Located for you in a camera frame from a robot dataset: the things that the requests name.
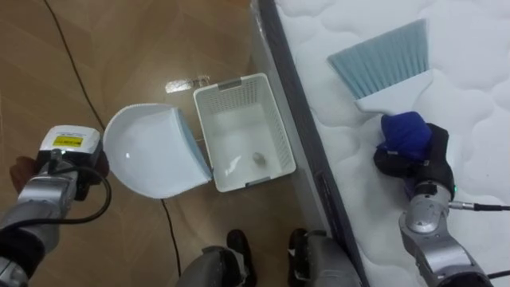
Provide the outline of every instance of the blue brush bristles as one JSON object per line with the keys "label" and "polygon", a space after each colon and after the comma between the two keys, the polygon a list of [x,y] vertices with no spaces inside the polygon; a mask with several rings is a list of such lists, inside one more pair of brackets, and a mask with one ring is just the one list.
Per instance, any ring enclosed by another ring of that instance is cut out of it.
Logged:
{"label": "blue brush bristles", "polygon": [[426,20],[394,29],[328,57],[356,100],[429,69]]}

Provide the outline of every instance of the mattress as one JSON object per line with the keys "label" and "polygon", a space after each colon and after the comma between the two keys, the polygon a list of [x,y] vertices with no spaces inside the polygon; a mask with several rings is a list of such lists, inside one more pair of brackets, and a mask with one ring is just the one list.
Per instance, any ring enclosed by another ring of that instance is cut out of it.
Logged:
{"label": "mattress", "polygon": [[[326,58],[428,19],[434,80],[414,110],[456,139],[456,200],[508,205],[510,2],[277,0],[277,11],[370,285],[425,285],[398,229],[408,204],[403,183],[372,163],[383,141],[380,117],[358,111]],[[451,210],[448,224],[486,273],[510,269],[507,214]],[[509,286],[510,279],[492,283]]]}

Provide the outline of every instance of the black shoe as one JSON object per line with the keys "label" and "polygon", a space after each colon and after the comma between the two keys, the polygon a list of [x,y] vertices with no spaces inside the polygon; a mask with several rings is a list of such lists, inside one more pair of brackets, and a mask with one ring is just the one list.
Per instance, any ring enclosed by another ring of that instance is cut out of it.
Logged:
{"label": "black shoe", "polygon": [[304,287],[310,277],[308,266],[307,231],[300,228],[292,232],[288,240],[288,277],[290,287]]}
{"label": "black shoe", "polygon": [[242,254],[245,259],[244,263],[247,277],[243,286],[254,287],[257,285],[257,275],[255,274],[255,269],[253,268],[252,263],[252,252],[249,249],[248,239],[246,239],[244,232],[240,230],[231,230],[226,236],[226,245],[230,249]]}

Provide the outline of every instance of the white plastic basket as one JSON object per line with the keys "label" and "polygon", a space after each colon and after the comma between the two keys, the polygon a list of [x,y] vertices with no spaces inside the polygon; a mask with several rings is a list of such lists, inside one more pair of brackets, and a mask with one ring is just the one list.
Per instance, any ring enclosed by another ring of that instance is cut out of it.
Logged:
{"label": "white plastic basket", "polygon": [[265,74],[200,88],[194,99],[219,191],[236,190],[296,170]]}

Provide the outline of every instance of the electrical cord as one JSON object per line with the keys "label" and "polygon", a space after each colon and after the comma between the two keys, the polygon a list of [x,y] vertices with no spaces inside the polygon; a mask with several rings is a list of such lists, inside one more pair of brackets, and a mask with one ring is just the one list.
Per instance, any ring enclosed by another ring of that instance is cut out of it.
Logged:
{"label": "electrical cord", "polygon": [[474,207],[475,211],[510,211],[510,206],[475,203]]}
{"label": "electrical cord", "polygon": [[99,113],[97,113],[97,110],[94,108],[94,105],[92,104],[92,102],[90,101],[90,98],[88,97],[87,90],[85,89],[85,85],[83,84],[83,81],[81,80],[80,74],[78,73],[78,68],[77,68],[76,63],[74,62],[74,58],[73,58],[73,55],[71,54],[71,50],[69,49],[67,41],[65,40],[64,32],[62,32],[61,24],[58,21],[56,14],[53,12],[53,9],[51,8],[51,5],[48,3],[48,0],[43,0],[43,1],[44,1],[45,5],[46,5],[46,8],[48,8],[48,11],[51,13],[51,16],[53,17],[53,21],[55,22],[55,26],[57,26],[58,33],[60,34],[61,39],[62,39],[62,43],[64,44],[65,52],[67,52],[67,54],[69,56],[69,60],[71,61],[71,66],[73,67],[73,71],[74,71],[74,73],[76,75],[78,83],[80,83],[81,91],[83,92],[83,94],[85,96],[85,99],[87,100],[88,106],[90,107],[90,109],[94,113],[94,116],[96,117],[97,122],[99,123],[99,125],[104,130],[104,129],[106,129],[106,126],[104,125],[103,121],[99,117]]}
{"label": "electrical cord", "polygon": [[161,199],[161,205],[163,205],[163,209],[167,214],[168,227],[170,229],[170,235],[174,240],[174,250],[175,250],[175,259],[177,260],[177,273],[178,276],[181,277],[181,257],[179,256],[179,249],[177,248],[177,244],[175,244],[175,235],[174,235],[174,226],[172,225],[172,219],[170,217],[170,212],[168,212],[167,203]]}
{"label": "electrical cord", "polygon": [[456,210],[471,210],[471,211],[510,211],[510,206],[458,201],[450,202],[449,208]]}
{"label": "electrical cord", "polygon": [[496,279],[496,278],[501,278],[501,277],[506,277],[506,276],[510,276],[510,270],[490,273],[489,275],[487,275],[488,279],[490,279],[490,280]]}
{"label": "electrical cord", "polygon": [[[85,86],[83,84],[83,81],[81,80],[81,76],[80,76],[80,73],[78,72],[78,68],[77,68],[77,65],[76,65],[76,63],[74,61],[73,54],[71,53],[71,50],[69,49],[67,41],[65,40],[64,32],[62,32],[62,28],[61,28],[60,22],[58,21],[58,18],[56,16],[56,14],[53,12],[53,9],[52,9],[51,5],[48,3],[48,0],[43,0],[43,2],[45,3],[46,8],[48,8],[48,11],[51,13],[53,21],[55,22],[55,26],[57,27],[58,33],[61,36],[62,43],[64,44],[65,52],[67,52],[69,60],[71,61],[71,66],[73,67],[74,74],[76,75],[78,83],[80,83],[81,91],[82,91],[85,99],[87,100],[88,106],[90,107],[90,109],[92,110],[92,113],[96,117],[96,120],[97,120],[98,124],[101,126],[101,128],[104,131],[106,129],[106,126],[104,125],[104,123],[103,123],[101,117],[99,116],[99,113],[97,112],[96,108],[94,108],[94,105],[90,101],[90,98],[88,97],[87,89],[85,88]],[[177,246],[177,241],[175,240],[174,227],[172,226],[171,216],[170,216],[170,213],[168,212],[167,205],[164,202],[164,200],[161,199],[161,203],[163,205],[163,209],[165,210],[165,213],[167,214],[168,226],[170,228],[171,238],[172,238],[172,242],[174,244],[174,249],[175,249],[175,260],[177,261],[178,275],[181,276],[181,258],[179,256],[179,248]]]}
{"label": "electrical cord", "polygon": [[55,171],[52,173],[49,173],[50,175],[62,175],[68,172],[73,171],[83,171],[88,172],[91,175],[96,176],[101,180],[101,182],[104,185],[104,189],[106,190],[106,198],[104,200],[103,206],[96,211],[94,214],[90,214],[87,217],[84,218],[35,218],[35,219],[28,219],[28,220],[22,220],[20,222],[13,223],[11,225],[8,225],[4,227],[0,232],[8,232],[10,230],[15,230],[17,228],[27,227],[27,226],[34,226],[39,224],[52,224],[52,225],[75,225],[75,224],[83,224],[87,222],[94,221],[98,219],[101,215],[103,215],[104,212],[110,207],[110,203],[112,202],[112,187],[110,186],[110,182],[102,176],[98,171],[96,171],[93,168],[90,167],[70,167],[61,169],[59,171]]}

